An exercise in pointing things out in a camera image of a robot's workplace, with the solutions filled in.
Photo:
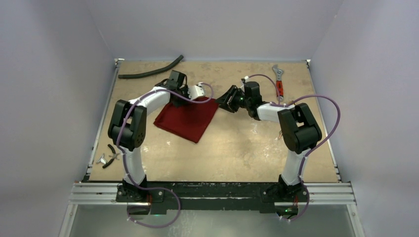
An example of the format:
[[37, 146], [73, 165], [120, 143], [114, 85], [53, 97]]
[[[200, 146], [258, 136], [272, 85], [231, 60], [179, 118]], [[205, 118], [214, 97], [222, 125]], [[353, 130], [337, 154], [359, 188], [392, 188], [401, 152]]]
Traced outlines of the dark red cloth napkin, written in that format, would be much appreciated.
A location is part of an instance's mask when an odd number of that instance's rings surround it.
[[193, 143], [198, 143], [213, 119], [218, 104], [214, 99], [207, 103], [187, 103], [176, 107], [168, 103], [159, 113], [154, 125]]

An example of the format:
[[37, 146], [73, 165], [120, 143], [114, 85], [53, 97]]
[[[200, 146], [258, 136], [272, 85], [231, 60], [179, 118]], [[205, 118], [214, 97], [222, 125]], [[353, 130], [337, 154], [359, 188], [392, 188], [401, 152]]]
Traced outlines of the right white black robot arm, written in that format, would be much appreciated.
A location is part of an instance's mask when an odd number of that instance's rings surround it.
[[295, 185], [301, 183], [305, 167], [303, 160], [322, 139], [322, 132], [309, 106], [306, 103], [287, 106], [266, 102], [262, 99], [259, 84], [255, 81], [244, 83], [242, 88], [231, 86], [215, 102], [228, 112], [235, 113], [243, 108], [255, 120], [272, 121], [280, 125], [288, 154], [279, 177], [281, 185], [277, 188], [277, 194], [284, 201], [295, 197]]

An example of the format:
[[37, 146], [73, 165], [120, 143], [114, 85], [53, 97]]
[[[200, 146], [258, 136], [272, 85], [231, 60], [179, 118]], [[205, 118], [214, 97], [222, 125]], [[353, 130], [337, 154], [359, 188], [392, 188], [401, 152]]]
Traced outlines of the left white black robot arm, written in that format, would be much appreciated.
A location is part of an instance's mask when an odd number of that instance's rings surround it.
[[131, 185], [128, 196], [135, 202], [141, 202], [147, 197], [147, 188], [141, 185], [146, 174], [139, 147], [145, 140], [148, 115], [169, 102], [182, 105], [191, 100], [187, 75], [171, 71], [168, 79], [156, 84], [147, 93], [131, 100], [120, 99], [115, 103], [108, 137], [122, 152], [125, 173], [123, 181]]

